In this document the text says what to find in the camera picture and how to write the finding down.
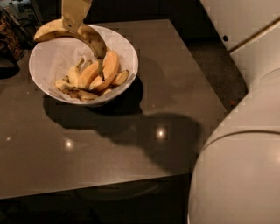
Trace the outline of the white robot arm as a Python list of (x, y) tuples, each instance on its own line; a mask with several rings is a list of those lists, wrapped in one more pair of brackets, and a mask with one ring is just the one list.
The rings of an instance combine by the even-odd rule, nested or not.
[(248, 92), (229, 114), (169, 23), (124, 22), (141, 50), (143, 113), (66, 168), (69, 188), (190, 174), (185, 224), (280, 224), (280, 0), (200, 0)]

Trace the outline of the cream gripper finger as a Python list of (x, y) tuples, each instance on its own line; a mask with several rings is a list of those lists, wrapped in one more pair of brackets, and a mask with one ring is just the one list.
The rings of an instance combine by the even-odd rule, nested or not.
[(63, 26), (70, 32), (76, 33), (88, 11), (93, 0), (62, 0), (61, 16)]

